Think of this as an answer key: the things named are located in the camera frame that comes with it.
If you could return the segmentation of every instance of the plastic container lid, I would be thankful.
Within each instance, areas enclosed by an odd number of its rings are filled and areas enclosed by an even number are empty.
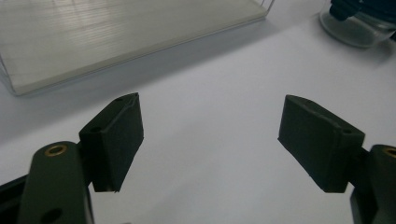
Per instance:
[[[395,0],[332,0],[330,13],[339,21],[359,11],[382,21],[396,23]]]

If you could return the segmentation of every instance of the brass insert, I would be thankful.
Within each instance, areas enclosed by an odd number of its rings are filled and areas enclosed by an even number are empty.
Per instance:
[[[388,155],[396,159],[396,148],[394,147],[386,147],[384,148],[384,152]]]
[[[53,147],[49,147],[46,152],[45,155],[48,157],[54,157],[54,156],[59,156],[62,153],[66,152],[67,150],[67,146],[66,145],[56,145]]]

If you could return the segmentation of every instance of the clear plastic box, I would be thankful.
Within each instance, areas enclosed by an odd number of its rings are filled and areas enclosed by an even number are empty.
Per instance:
[[[262,19],[273,3],[0,0],[0,76],[25,94]]]

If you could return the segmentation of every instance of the white table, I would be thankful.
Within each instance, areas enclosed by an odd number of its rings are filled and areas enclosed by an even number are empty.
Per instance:
[[[277,142],[284,97],[311,99],[396,146],[396,43],[355,49],[321,29],[323,1],[276,1],[266,21],[35,94],[0,86],[0,184],[35,151],[78,142],[111,100],[139,92],[145,140],[120,193],[92,191],[96,223],[353,223]]]

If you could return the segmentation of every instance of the transparent container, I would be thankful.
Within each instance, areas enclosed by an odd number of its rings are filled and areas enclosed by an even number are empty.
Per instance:
[[[26,94],[262,20],[274,1],[0,0],[0,81]]]
[[[396,23],[384,21],[367,13],[357,11],[340,21],[331,13],[332,0],[326,0],[320,12],[320,23],[326,32],[348,45],[370,48],[389,39],[396,31]]]

